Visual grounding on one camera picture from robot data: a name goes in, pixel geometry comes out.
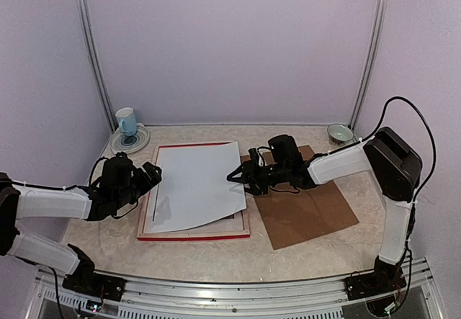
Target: brown cardboard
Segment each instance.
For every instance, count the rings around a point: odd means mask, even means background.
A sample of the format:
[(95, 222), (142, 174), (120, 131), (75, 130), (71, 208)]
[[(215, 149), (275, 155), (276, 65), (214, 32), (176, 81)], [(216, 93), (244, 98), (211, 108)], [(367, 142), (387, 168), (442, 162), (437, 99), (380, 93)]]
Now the brown cardboard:
[[(314, 155), (310, 146), (299, 147), (304, 159)], [(274, 163), (270, 152), (263, 154), (268, 164)], [(291, 189), (280, 184), (276, 189)], [(273, 249), (312, 240), (356, 225), (359, 220), (334, 182), (299, 194), (277, 193), (255, 197)]]

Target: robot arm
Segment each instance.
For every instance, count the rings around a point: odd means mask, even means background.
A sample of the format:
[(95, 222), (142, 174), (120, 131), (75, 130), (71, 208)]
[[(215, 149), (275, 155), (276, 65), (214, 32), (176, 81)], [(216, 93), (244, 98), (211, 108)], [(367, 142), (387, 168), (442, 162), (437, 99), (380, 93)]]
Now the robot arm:
[(125, 281), (94, 273), (94, 263), (79, 248), (35, 235), (20, 225), (26, 217), (103, 220), (135, 204), (161, 181), (161, 169), (149, 162), (136, 168), (124, 153), (104, 163), (102, 175), (88, 187), (69, 190), (28, 187), (0, 173), (0, 255), (9, 254), (66, 274), (63, 286), (76, 292), (120, 300)]
[(386, 210), (384, 236), (374, 274), (366, 279), (365, 275), (350, 277), (349, 298), (377, 295), (396, 285), (404, 287), (400, 265), (414, 224), (413, 193), (422, 169), (418, 154), (389, 127), (378, 130), (367, 142), (315, 154), (307, 161), (288, 135), (272, 138), (269, 149), (274, 164), (264, 165), (258, 150), (251, 149), (250, 161), (229, 174), (228, 180), (245, 184), (248, 193), (260, 195), (284, 182), (296, 189), (312, 189), (344, 176), (370, 172)]

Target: green bowl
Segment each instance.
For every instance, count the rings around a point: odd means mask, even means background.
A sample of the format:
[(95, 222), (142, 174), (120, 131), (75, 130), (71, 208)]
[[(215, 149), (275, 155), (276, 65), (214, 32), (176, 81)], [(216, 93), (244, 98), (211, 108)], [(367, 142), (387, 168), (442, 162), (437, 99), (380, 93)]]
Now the green bowl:
[(329, 125), (326, 132), (330, 141), (337, 145), (347, 143), (354, 137), (354, 133), (348, 127), (339, 123)]

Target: beige tabletop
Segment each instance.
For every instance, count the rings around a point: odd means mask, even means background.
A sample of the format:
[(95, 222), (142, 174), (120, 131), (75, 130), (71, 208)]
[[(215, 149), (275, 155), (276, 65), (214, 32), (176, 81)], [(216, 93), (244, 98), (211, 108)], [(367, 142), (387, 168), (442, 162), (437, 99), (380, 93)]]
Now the beige tabletop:
[[(237, 140), (241, 155), (279, 134), (295, 137), (315, 152), (333, 149), (324, 127), (186, 126), (149, 127), (151, 142), (129, 155), (136, 166), (152, 161), (168, 143)], [(113, 156), (108, 148), (106, 156)], [(99, 175), (101, 166), (95, 176)], [(385, 211), (368, 174), (335, 181), (359, 219), (358, 225), (274, 251), (254, 198), (247, 194), (251, 237), (209, 242), (144, 242), (136, 238), (140, 210), (121, 220), (71, 220), (63, 243), (81, 248), (96, 268), (121, 274), (199, 282), (273, 282), (309, 279), (370, 269), (379, 251)]]

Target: white wall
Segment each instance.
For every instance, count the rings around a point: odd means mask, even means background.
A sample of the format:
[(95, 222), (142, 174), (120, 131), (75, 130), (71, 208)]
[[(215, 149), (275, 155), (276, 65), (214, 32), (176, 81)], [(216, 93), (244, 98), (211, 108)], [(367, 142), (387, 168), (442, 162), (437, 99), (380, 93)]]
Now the white wall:
[(115, 109), (147, 123), (348, 122), (377, 0), (88, 0)]
[[(0, 20), (0, 171), (38, 184), (84, 184), (109, 130), (76, 0), (0, 0)], [(28, 226), (58, 241), (66, 222)], [(0, 317), (24, 316), (35, 273), (0, 256)]]
[[(403, 95), (424, 113), (439, 152), (423, 190), (411, 245), (427, 256), (449, 317), (461, 313), (461, 0), (389, 0), (370, 91), (358, 131), (368, 134), (385, 100)], [(395, 103), (386, 124), (431, 165), (429, 138), (411, 109)]]

